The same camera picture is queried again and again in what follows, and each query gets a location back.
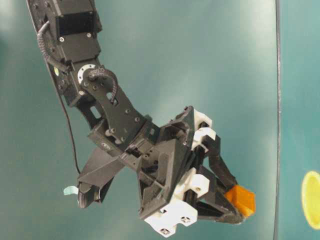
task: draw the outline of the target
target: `yellow disk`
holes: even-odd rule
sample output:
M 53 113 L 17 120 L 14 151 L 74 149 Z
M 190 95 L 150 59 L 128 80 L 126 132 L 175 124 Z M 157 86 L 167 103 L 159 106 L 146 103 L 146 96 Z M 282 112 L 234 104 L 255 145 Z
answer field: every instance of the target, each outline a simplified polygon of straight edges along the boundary
M 302 182 L 302 207 L 310 226 L 320 230 L 320 174 L 308 172 Z

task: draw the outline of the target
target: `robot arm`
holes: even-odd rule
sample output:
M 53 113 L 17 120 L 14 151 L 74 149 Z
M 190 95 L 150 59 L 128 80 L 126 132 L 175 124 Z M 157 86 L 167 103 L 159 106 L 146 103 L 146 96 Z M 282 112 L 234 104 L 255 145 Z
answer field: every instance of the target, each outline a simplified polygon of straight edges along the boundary
M 168 124 L 156 126 L 131 104 L 116 75 L 99 62 L 102 30 L 94 0 L 27 0 L 39 48 L 59 96 L 76 107 L 97 145 L 79 170 L 78 205 L 101 203 L 115 175 L 137 173 L 139 216 L 169 237 L 181 223 L 197 219 L 238 224 L 254 212 L 239 204 L 239 186 L 220 156 L 212 120 L 188 106 Z M 209 158 L 213 172 L 203 166 Z

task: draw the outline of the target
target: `orange object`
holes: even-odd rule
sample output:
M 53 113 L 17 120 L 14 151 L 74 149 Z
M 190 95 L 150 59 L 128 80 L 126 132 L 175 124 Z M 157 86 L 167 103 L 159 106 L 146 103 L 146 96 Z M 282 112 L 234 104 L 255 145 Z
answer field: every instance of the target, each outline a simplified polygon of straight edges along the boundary
M 225 198 L 232 203 L 246 218 L 256 212 L 255 194 L 240 185 L 235 185 L 225 195 Z

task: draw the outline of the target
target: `white plastic part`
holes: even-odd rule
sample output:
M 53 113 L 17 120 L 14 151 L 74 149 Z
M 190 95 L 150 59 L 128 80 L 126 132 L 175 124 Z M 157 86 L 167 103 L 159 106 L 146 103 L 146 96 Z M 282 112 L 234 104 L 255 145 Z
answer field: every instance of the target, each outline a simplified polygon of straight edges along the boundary
M 197 131 L 199 129 L 200 124 L 205 122 L 208 124 L 209 128 L 212 128 L 213 121 L 204 113 L 194 110 L 194 130 Z
M 205 122 L 208 124 L 208 127 L 199 128 L 200 124 Z M 213 121 L 204 113 L 194 109 L 194 137 L 191 146 L 191 150 L 194 150 L 197 146 L 204 148 L 205 152 L 208 152 L 208 149 L 203 145 L 202 140 L 205 136 L 209 136 L 213 140 L 216 140 L 216 132 L 212 129 Z
M 216 135 L 217 135 L 216 132 L 210 127 L 202 127 L 198 129 L 194 133 L 191 150 L 194 150 L 197 146 L 201 146 L 204 148 L 205 152 L 207 153 L 209 150 L 205 145 L 203 145 L 202 140 L 205 136 L 209 136 L 213 140 L 216 140 Z
M 76 186 L 68 186 L 63 190 L 63 195 L 71 195 L 75 194 L 78 195 L 79 189 Z
M 209 179 L 202 174 L 196 174 L 196 169 L 191 168 L 176 185 L 170 203 L 144 221 L 165 238 L 176 233 L 177 224 L 190 226 L 197 221 L 198 211 L 183 201 L 184 194 L 192 190 L 199 198 L 208 192 L 209 184 Z
M 88 69 L 94 69 L 96 67 L 96 65 L 94 64 L 86 64 L 83 65 L 80 70 L 78 71 L 78 81 L 79 84 L 81 84 L 82 80 L 84 79 L 84 72 Z

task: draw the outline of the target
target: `teal background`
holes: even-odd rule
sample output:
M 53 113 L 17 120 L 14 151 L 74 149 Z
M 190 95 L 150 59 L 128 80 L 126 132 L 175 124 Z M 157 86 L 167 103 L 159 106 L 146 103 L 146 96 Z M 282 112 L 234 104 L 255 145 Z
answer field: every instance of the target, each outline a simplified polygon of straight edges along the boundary
M 231 172 L 256 193 L 256 214 L 244 224 L 198 221 L 178 226 L 171 239 L 272 239 L 275 1 L 96 2 L 104 28 L 100 60 L 135 107 L 158 125 L 186 105 L 206 113 Z M 83 166 L 94 145 L 81 114 L 68 110 Z M 77 177 L 71 143 L 24 0 L 0 0 L 0 111 L 1 239 L 163 239 L 138 218 L 137 180 L 129 169 L 116 177 L 103 204 L 79 209 L 75 196 L 63 196 Z
M 280 0 L 281 155 L 278 239 L 320 239 L 301 204 L 305 174 L 320 172 L 320 2 Z

